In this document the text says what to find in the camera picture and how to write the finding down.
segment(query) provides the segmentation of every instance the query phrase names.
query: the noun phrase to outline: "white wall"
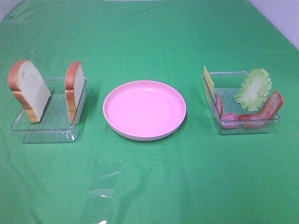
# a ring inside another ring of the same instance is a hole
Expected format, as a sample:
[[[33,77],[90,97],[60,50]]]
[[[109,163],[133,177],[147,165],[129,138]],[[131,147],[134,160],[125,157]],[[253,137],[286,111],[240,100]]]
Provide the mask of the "white wall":
[[[248,0],[299,49],[299,0]]]
[[[0,21],[23,0],[0,0]]]

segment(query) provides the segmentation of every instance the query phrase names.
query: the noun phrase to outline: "green tablecloth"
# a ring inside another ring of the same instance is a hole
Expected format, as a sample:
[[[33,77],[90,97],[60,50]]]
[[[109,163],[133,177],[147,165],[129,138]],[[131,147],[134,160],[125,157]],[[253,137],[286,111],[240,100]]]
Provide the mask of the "green tablecloth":
[[[80,60],[89,79],[73,143],[22,144],[7,75],[29,59],[43,77]],[[219,135],[202,72],[265,68],[285,104],[266,134]],[[115,87],[156,80],[185,98],[165,139],[107,124]],[[28,0],[0,23],[0,223],[299,223],[299,52],[245,0]]]

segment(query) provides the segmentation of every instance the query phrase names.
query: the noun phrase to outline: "yellow cheese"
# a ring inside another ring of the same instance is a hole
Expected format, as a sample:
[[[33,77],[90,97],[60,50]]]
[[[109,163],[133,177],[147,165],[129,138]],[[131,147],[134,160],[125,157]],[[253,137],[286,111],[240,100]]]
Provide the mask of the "yellow cheese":
[[[206,67],[204,68],[204,77],[205,77],[207,86],[209,87],[209,90],[212,94],[212,97],[214,97],[214,82],[212,81],[208,71],[206,70]]]

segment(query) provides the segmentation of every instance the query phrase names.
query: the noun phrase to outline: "white bread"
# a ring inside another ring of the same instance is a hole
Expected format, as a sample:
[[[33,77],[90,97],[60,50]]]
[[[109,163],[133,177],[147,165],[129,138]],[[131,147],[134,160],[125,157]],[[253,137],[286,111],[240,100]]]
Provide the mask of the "white bread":
[[[51,93],[37,68],[29,60],[19,60],[9,71],[7,82],[30,121],[39,122]]]
[[[84,72],[81,62],[72,62],[65,77],[65,98],[69,119],[72,123],[84,87]]]

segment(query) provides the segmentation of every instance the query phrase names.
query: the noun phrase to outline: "toy bread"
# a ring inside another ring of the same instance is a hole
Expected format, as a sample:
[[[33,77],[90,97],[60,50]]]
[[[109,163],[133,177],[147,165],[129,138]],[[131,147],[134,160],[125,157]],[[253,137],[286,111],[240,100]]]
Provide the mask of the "toy bread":
[[[69,119],[72,123],[84,87],[84,72],[81,62],[72,62],[65,77],[65,98]]]
[[[9,71],[7,82],[30,121],[39,122],[51,93],[38,69],[29,60],[19,60]]]

